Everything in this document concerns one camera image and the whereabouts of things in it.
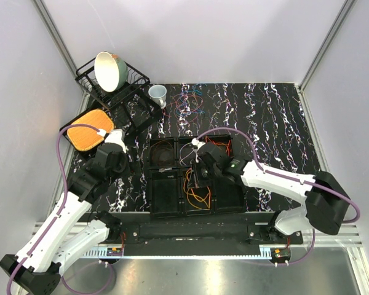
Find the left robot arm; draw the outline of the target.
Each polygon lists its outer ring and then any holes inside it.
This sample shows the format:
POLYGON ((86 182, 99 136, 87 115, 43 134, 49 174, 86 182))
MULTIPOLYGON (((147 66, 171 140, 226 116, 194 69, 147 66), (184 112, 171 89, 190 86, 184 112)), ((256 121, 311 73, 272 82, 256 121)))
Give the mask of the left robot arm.
POLYGON ((95 156, 65 184, 56 209, 33 238, 17 252, 7 254, 0 267, 30 294, 51 294, 63 274, 83 255, 99 243, 123 241, 121 220, 107 211, 96 214, 78 234, 66 239, 79 218, 108 189, 108 180, 127 166, 124 144, 104 143, 95 156))

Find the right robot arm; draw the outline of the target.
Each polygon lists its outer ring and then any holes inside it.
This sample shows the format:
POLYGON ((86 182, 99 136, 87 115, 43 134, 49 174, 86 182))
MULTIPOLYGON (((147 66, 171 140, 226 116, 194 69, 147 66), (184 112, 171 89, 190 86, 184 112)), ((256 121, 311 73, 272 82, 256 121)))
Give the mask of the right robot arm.
POLYGON ((308 229, 327 235, 339 233, 349 208, 349 197, 330 173, 296 174, 241 156, 229 157, 211 142, 193 139, 191 144, 196 153, 192 162, 192 187, 220 181, 264 189, 299 203, 297 208, 274 213, 260 231, 263 241, 282 243, 294 233, 308 229))

